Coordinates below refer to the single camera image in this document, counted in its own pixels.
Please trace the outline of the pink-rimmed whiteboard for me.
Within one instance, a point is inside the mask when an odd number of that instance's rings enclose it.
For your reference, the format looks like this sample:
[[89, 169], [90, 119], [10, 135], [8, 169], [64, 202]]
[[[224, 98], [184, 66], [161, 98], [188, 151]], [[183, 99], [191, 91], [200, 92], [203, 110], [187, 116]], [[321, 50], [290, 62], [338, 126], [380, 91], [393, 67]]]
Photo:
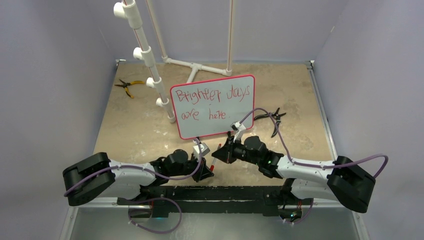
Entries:
[[231, 124], [254, 125], [256, 96], [253, 75], [177, 84], [170, 88], [179, 137], [183, 140], [231, 131]]

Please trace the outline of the red white marker pen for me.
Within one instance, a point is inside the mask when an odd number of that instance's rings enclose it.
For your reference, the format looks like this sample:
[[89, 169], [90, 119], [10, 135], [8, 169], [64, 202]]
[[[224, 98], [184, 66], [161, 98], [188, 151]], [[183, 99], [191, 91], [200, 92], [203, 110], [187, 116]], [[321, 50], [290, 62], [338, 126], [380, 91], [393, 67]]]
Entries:
[[[219, 144], [218, 144], [218, 146], [217, 146], [217, 150], [219, 150], [219, 149], [221, 148], [221, 146], [222, 146], [222, 144], [221, 144], [221, 143], [219, 143]], [[210, 165], [210, 171], [211, 171], [211, 172], [213, 172], [213, 171], [214, 171], [216, 162], [217, 162], [217, 158], [216, 158], [216, 157], [214, 157], [214, 158], [213, 158], [213, 161], [212, 161], [212, 163], [211, 163], [211, 165]]]

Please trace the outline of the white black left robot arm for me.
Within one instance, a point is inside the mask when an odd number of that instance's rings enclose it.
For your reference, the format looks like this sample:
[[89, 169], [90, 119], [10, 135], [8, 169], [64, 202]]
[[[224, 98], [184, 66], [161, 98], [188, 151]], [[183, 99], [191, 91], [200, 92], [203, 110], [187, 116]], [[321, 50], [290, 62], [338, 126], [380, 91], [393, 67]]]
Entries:
[[168, 156], [143, 164], [112, 160], [105, 152], [98, 152], [62, 172], [65, 193], [70, 206], [80, 206], [96, 198], [124, 198], [138, 205], [146, 203], [149, 191], [170, 180], [193, 178], [194, 181], [211, 178], [212, 170], [205, 158], [177, 149]]

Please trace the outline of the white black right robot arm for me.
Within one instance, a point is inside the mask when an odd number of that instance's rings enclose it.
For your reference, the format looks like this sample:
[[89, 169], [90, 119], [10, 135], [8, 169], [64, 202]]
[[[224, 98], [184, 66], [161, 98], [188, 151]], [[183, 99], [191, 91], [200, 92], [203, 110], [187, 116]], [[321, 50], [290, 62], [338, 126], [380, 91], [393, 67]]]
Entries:
[[326, 199], [338, 201], [354, 212], [366, 213], [376, 184], [374, 176], [345, 156], [320, 164], [289, 159], [269, 150], [258, 136], [250, 136], [244, 142], [230, 137], [211, 155], [226, 164], [248, 162], [268, 178], [288, 180], [289, 184], [280, 191], [282, 200], [288, 204], [298, 199]]

